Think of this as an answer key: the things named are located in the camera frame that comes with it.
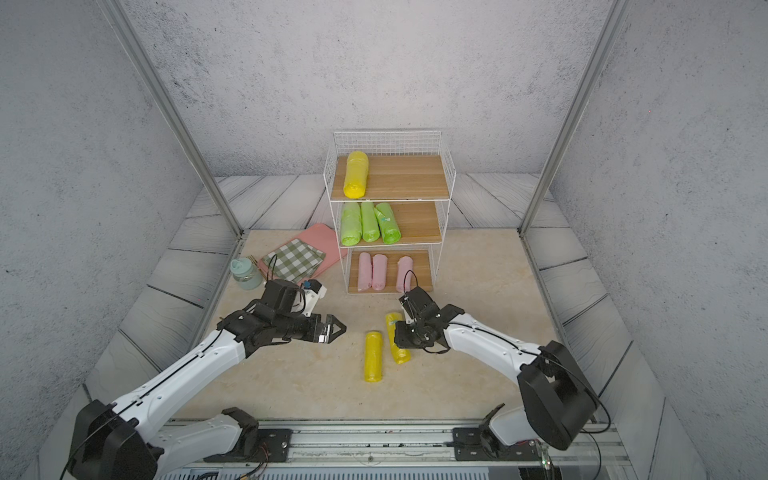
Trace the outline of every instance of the green garbage bag roll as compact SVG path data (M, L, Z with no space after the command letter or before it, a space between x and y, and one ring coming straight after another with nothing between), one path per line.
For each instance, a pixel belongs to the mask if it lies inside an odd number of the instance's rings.
M341 244L345 247L357 245L362 238L362 220L360 205L357 202L345 202L341 211Z
M395 213L389 204L376 205L376 218L379 220L379 228L382 231L384 243L395 243L400 240L400 228L395 221Z
M375 242L379 239L379 221L376 219L376 212L373 211L373 202L360 202L360 213L362 214L362 239L366 242Z

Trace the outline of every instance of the checkered napkin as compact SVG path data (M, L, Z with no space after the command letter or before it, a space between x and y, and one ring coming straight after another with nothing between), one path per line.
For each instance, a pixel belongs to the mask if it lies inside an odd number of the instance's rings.
M268 253L261 261L269 269L266 272L267 276L271 276L270 271L273 271L275 278L296 283L302 278L309 278L314 275L325 257L325 252L321 252L296 238Z

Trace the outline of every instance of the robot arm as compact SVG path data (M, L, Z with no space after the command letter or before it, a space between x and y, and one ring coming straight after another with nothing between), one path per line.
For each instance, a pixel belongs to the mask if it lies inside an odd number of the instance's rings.
M400 303L406 320L396 324L397 346L425 349L438 343L474 356L518 384L523 406L502 406L489 415L484 425L487 450L499 451L534 438L565 450L597 409L596 394L560 343L523 342L457 306L439 309L420 287L402 296Z
M165 422L208 383L257 349L292 339L331 343L346 327L333 315L313 314L326 288L317 280L301 287L285 280L266 283L264 294L218 323L199 345L149 382L104 405L85 406L75 420L67 470L78 480L143 480L204 456L225 453L241 434L246 457L258 423L244 412L225 411L206 422L176 429Z

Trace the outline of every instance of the shelf board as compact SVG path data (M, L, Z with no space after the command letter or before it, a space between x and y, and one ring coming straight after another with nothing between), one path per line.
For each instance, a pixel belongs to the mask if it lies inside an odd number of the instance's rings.
M423 243L440 243L440 223L437 218L437 206L433 201L427 202L392 202L392 212L395 213L395 221L400 227L400 241L391 245L419 245ZM367 248L385 246L381 237L373 242L360 240L357 245L342 248Z
M339 157L331 201L350 201L344 195L346 155ZM439 155L368 157L368 183L356 200L448 200L448 183Z
M357 291L357 270L359 265L360 254L364 250L357 249L352 251L352 265L349 270L349 285L347 286L347 292L349 293L399 293L395 288L397 282L397 260L400 257L408 256L413 258L413 273L416 274L416 278L419 279L419 286L427 292L432 291L432 273L429 270L429 252L427 250L374 250L371 249L368 253L373 258L374 255L382 254L387 256L386 263L386 286L384 290L377 292L373 288L369 288L364 292ZM415 279L411 280L411 286L416 286Z

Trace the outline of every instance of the pink garbage bag roll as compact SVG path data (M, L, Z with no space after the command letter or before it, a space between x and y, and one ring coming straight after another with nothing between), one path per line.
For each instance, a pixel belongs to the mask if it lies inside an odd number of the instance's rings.
M357 259L357 291L364 292L371 288L373 282L373 264L371 263L371 254L362 252Z
M373 289L377 292L386 286L386 255L373 256Z
M409 270L413 270L413 258L400 257L400 260L397 260L397 283L395 284L395 288L400 293L411 291L413 272L408 273Z

